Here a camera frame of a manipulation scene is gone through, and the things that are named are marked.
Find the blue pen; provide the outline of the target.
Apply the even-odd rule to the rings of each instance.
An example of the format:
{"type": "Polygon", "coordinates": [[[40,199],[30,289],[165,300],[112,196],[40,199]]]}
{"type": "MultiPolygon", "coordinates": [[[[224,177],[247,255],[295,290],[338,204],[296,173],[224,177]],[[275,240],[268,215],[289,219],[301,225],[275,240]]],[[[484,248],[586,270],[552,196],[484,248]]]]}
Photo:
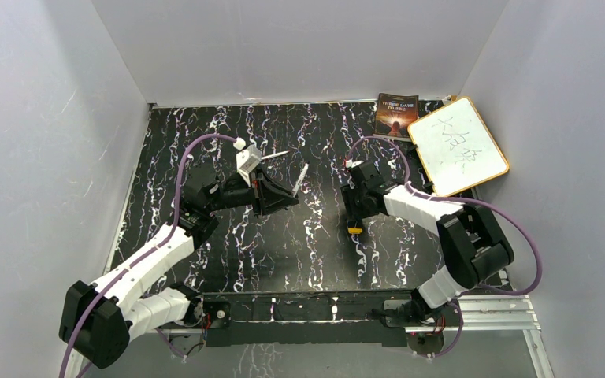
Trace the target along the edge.
{"type": "Polygon", "coordinates": [[[299,192],[299,189],[300,189],[300,187],[302,186],[303,181],[305,180],[305,177],[306,177],[306,174],[307,174],[308,168],[309,168],[309,163],[307,162],[307,163],[306,163],[306,164],[305,164],[305,165],[302,167],[302,170],[301,170],[301,172],[300,172],[300,174],[299,174],[299,177],[298,177],[298,179],[295,181],[295,185],[294,185],[294,187],[292,188],[292,193],[291,193],[291,195],[292,195],[293,197],[296,197],[296,196],[297,196],[297,194],[298,194],[298,192],[299,192]]]}

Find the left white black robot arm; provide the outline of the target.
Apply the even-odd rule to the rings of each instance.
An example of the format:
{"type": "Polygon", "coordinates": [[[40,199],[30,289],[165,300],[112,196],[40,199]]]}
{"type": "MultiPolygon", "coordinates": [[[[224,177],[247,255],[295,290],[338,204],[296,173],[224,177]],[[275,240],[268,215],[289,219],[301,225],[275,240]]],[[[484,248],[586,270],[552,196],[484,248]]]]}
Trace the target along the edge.
{"type": "Polygon", "coordinates": [[[299,202],[298,188],[287,189],[258,165],[204,187],[186,185],[173,218],[130,258],[92,283],[79,280],[67,291],[59,328],[68,351],[77,351],[100,369],[112,365],[128,344],[171,322],[200,324],[202,299],[182,283],[157,295],[145,292],[175,264],[189,257],[218,226],[216,212],[249,206],[257,217],[299,202]]]}

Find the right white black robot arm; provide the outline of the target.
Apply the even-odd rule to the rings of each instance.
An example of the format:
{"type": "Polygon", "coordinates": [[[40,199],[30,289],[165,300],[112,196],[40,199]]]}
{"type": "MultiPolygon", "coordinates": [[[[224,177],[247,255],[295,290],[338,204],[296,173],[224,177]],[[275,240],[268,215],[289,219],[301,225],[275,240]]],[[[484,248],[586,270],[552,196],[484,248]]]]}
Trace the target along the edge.
{"type": "Polygon", "coordinates": [[[408,183],[385,179],[372,162],[349,162],[350,181],[341,194],[348,227],[362,231],[364,219],[384,214],[402,218],[440,241],[444,264],[413,289],[396,308],[382,306],[373,314],[384,321],[434,325],[444,307],[514,261],[514,252],[493,212],[483,205],[437,201],[408,183]]]}

